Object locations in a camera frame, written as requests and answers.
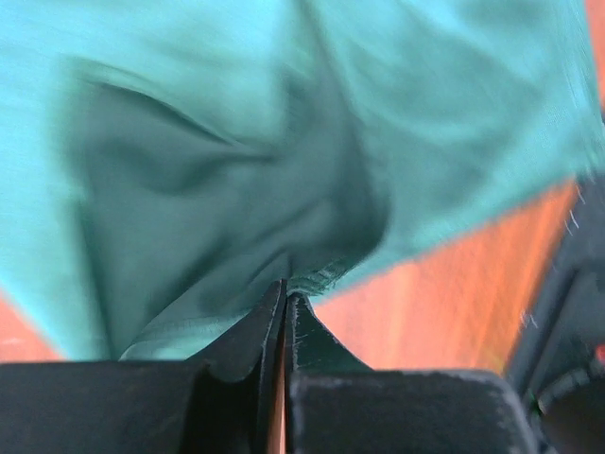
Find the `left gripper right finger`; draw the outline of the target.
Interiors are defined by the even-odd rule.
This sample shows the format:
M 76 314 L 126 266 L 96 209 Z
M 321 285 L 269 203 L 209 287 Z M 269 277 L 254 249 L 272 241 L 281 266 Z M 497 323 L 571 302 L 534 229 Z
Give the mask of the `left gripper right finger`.
M 380 371 L 293 295 L 285 321 L 289 453 L 535 453 L 514 390 L 481 370 Z

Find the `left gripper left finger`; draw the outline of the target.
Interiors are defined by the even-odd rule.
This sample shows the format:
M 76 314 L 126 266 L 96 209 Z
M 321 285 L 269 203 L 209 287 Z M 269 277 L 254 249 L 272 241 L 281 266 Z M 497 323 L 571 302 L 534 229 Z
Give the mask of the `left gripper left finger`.
M 9 363 L 5 453 L 276 453 L 286 283 L 191 358 Z

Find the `dark green cloth napkin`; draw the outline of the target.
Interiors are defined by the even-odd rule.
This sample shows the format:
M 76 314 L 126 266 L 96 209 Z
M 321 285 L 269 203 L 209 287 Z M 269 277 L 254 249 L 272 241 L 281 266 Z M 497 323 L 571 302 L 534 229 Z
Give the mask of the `dark green cloth napkin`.
M 1 289 L 179 359 L 604 167 L 580 1 L 5 1 Z

